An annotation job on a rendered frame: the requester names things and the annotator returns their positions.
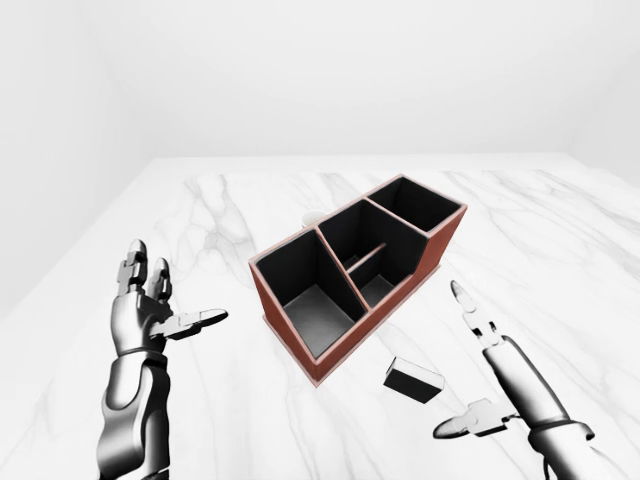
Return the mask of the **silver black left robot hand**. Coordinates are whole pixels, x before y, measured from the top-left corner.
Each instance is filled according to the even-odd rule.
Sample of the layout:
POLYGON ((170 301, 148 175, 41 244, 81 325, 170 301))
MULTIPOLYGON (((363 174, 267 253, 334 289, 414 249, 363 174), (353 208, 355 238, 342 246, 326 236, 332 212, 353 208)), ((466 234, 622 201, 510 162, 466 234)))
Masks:
POLYGON ((111 313, 111 332, 119 356, 137 350, 162 352, 168 339, 180 340, 228 317, 223 309, 175 314, 170 269, 160 257, 151 278, 143 241, 132 242, 118 272, 118 295, 111 313))

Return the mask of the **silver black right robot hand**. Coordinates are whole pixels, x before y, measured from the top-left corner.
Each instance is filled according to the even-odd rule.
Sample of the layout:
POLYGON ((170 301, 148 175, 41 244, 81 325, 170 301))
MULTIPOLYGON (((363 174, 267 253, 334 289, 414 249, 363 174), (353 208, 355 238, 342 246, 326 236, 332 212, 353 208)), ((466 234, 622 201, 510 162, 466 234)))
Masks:
POLYGON ((465 414, 438 425, 433 436, 436 439, 467 434, 485 436, 504 430, 505 423, 514 417, 524 420, 532 430, 568 422, 568 412, 519 345, 501 334, 495 323, 479 312, 476 302, 458 282, 451 281, 450 287, 508 402, 493 404, 487 399, 473 402, 465 414))

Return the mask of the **small black white book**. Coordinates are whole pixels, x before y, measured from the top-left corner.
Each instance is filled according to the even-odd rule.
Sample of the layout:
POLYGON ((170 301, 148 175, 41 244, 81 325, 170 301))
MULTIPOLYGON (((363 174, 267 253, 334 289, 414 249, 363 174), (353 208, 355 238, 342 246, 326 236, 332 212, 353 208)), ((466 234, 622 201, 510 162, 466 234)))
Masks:
POLYGON ((445 378, 431 370, 395 357, 386 372, 383 385, 426 404, 444 389, 445 378))

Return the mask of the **red-brown desk caddy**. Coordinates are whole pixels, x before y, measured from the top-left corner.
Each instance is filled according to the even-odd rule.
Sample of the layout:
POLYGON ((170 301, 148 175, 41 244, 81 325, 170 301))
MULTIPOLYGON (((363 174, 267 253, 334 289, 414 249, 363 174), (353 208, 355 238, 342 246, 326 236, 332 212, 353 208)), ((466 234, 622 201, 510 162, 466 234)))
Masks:
POLYGON ((313 385, 438 269, 466 211, 398 175, 250 260, 265 322, 313 385))

